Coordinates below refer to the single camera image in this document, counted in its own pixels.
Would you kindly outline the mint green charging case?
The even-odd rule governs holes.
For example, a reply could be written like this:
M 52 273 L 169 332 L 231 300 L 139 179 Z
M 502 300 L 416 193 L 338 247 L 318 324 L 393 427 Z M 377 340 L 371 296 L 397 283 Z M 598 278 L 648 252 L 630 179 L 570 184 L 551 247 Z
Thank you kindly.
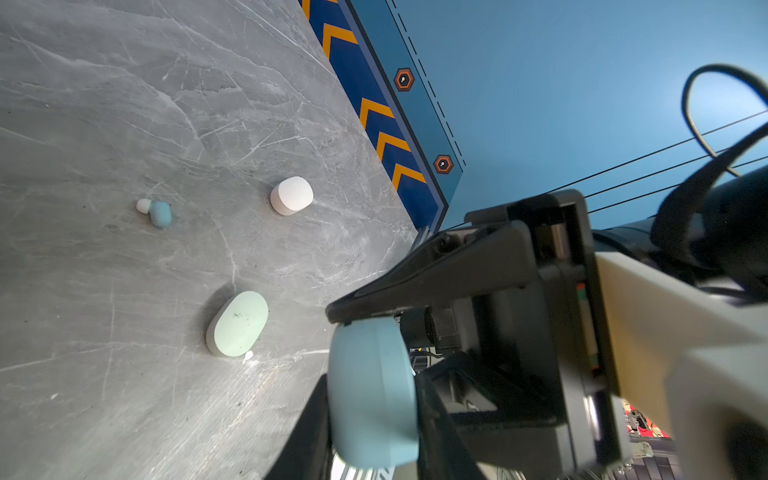
M 255 291 L 244 291 L 228 300 L 208 325 L 205 340 L 219 357 L 244 356 L 259 339 L 269 316 L 266 299 Z

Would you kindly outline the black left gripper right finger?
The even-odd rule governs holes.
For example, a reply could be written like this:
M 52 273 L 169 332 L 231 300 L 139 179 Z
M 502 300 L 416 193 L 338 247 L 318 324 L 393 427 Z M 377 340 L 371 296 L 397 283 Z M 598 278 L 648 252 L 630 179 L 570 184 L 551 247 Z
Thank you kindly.
M 415 376 L 418 405 L 418 479 L 485 479 L 451 421 L 432 381 Z

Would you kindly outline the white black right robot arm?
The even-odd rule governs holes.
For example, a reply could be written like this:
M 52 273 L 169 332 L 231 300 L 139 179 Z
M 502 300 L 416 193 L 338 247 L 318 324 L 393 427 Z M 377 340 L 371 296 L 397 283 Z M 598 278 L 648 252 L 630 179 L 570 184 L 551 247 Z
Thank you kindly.
M 607 230 L 565 190 L 467 214 L 331 303 L 328 371 L 295 428 L 420 479 L 626 475 L 626 405 L 695 479 L 767 475 L 767 172 L 725 181 L 760 126 Z

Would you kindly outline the light blue charging case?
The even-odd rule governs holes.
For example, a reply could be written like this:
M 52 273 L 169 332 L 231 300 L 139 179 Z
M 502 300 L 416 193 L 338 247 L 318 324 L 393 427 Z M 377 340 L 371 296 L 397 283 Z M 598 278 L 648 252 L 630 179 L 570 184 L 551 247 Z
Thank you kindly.
M 395 319 L 338 326 L 327 382 L 332 443 L 346 464 L 384 469 L 418 459 L 414 371 Z

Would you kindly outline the white earbud charging case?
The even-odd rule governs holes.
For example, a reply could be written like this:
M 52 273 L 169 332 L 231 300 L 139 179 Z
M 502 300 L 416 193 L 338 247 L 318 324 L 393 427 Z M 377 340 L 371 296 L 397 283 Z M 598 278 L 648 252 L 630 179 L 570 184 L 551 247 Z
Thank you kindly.
M 291 216 L 312 204 L 314 192 L 309 182 L 293 176 L 281 181 L 270 193 L 270 204 L 280 215 Z

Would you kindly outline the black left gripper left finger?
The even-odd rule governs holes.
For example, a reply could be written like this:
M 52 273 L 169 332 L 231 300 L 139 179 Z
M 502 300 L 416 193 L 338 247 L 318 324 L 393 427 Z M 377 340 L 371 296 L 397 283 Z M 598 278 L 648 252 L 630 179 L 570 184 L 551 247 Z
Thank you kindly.
M 326 480 L 331 478 L 331 467 L 328 383 L 322 375 L 265 479 Z

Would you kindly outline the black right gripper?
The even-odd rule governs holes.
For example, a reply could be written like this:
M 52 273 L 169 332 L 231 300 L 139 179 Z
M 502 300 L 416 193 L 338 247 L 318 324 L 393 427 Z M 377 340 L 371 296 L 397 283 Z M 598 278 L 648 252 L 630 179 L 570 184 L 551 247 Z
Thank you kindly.
M 579 192 L 472 212 L 326 316 L 412 309 L 415 342 L 437 353 L 426 375 L 448 431 L 474 464 L 526 479 L 624 472 L 629 435 Z

